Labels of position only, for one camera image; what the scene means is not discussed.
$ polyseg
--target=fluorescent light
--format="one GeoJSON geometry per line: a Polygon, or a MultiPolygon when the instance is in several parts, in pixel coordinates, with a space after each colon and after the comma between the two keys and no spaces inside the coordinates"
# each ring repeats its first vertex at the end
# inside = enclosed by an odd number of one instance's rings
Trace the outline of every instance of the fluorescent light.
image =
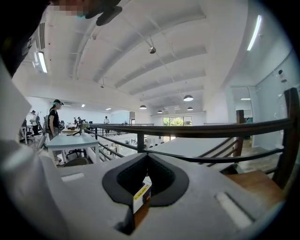
{"type": "Polygon", "coordinates": [[[47,73],[46,63],[45,63],[45,57],[43,52],[38,52],[39,61],[41,62],[42,69],[44,73],[47,73]]]}
{"type": "Polygon", "coordinates": [[[189,101],[192,101],[192,100],[194,100],[194,98],[191,95],[186,95],[183,99],[183,101],[185,101],[185,102],[189,102],[189,101]]]}
{"type": "Polygon", "coordinates": [[[250,41],[250,44],[248,46],[248,49],[247,51],[250,51],[254,42],[255,42],[255,39],[257,37],[257,34],[258,34],[258,31],[259,31],[259,28],[261,26],[261,23],[262,23],[262,16],[258,15],[257,17],[257,21],[256,21],[256,26],[255,26],[255,29],[254,29],[254,33],[253,33],[253,36],[251,38],[251,41],[250,41]]]}

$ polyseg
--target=air conditioner vent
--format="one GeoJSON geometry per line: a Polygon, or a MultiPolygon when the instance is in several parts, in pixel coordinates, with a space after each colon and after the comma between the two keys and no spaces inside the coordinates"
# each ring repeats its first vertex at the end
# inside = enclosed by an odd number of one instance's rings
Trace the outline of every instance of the air conditioner vent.
{"type": "Polygon", "coordinates": [[[45,48],[45,23],[42,22],[39,25],[39,42],[41,50],[45,48]]]}

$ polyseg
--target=window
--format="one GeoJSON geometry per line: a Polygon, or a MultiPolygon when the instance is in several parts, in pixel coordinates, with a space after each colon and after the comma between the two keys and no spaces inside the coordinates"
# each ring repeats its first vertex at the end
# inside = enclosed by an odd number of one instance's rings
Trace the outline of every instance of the window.
{"type": "Polygon", "coordinates": [[[191,126],[192,117],[163,118],[163,126],[191,126]]]}

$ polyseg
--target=wooden board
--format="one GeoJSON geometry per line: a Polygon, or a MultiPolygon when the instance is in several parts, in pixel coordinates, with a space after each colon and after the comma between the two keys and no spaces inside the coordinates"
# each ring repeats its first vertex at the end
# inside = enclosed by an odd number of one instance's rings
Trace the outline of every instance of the wooden board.
{"type": "Polygon", "coordinates": [[[263,171],[226,175],[226,177],[242,186],[269,209],[285,200],[281,188],[263,171]]]}

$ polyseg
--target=black cap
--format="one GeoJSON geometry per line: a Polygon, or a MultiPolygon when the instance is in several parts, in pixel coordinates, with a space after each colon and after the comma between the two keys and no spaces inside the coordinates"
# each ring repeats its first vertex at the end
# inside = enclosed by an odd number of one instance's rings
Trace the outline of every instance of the black cap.
{"type": "Polygon", "coordinates": [[[60,105],[64,105],[64,103],[62,103],[62,102],[59,101],[58,99],[54,100],[53,103],[59,103],[60,105]]]}

